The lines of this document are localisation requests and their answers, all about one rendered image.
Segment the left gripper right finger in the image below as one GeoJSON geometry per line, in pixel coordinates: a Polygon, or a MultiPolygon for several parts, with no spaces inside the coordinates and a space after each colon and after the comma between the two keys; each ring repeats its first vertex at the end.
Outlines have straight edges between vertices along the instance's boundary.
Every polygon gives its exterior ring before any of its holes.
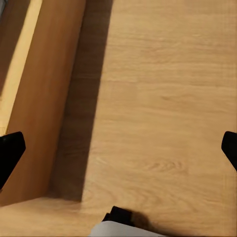
{"type": "Polygon", "coordinates": [[[225,131],[221,149],[237,171],[237,133],[225,131]]]}

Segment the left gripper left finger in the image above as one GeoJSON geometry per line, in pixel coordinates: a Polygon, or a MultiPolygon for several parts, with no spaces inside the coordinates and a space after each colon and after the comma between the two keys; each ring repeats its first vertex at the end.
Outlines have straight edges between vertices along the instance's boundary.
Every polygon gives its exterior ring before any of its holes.
{"type": "Polygon", "coordinates": [[[26,150],[22,132],[0,137],[0,190],[26,150]]]}

